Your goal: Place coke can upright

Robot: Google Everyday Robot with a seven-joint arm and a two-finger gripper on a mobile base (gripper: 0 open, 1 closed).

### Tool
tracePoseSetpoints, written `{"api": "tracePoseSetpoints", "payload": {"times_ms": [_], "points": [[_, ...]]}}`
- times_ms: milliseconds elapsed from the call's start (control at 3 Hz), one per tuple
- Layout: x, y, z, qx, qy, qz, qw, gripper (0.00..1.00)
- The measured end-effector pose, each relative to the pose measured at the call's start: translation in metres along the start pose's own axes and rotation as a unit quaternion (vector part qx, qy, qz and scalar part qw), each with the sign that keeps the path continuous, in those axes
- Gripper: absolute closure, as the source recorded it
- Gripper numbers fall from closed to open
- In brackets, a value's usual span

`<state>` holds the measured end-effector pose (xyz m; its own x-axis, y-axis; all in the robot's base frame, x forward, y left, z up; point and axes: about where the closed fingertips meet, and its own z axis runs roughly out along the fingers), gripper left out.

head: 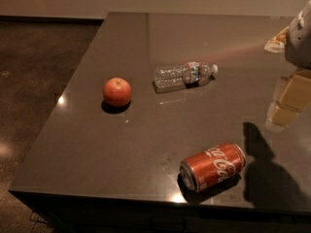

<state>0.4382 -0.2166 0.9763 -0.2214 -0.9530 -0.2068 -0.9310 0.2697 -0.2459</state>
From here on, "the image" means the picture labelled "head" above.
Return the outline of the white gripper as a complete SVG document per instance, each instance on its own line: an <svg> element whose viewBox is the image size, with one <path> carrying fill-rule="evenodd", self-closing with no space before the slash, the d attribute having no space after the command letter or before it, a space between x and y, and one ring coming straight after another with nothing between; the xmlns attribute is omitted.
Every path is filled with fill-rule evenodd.
<svg viewBox="0 0 311 233"><path fill-rule="evenodd" d="M289 77L282 76L275 87L265 127L280 132L294 122L311 104L311 0L291 22L271 38L264 49L285 52L286 60L296 67Z"/></svg>

